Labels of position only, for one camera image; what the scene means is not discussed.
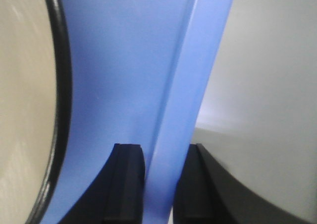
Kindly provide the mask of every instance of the black plastic piece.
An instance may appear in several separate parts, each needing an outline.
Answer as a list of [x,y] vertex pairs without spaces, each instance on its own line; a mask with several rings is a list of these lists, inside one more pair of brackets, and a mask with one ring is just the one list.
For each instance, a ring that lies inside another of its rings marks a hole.
[[140,145],[115,144],[96,179],[60,224],[140,224],[144,173]]
[[174,224],[209,224],[214,211],[196,146],[191,145],[174,198]]
[[308,224],[245,187],[201,144],[190,145],[173,216],[175,224]]

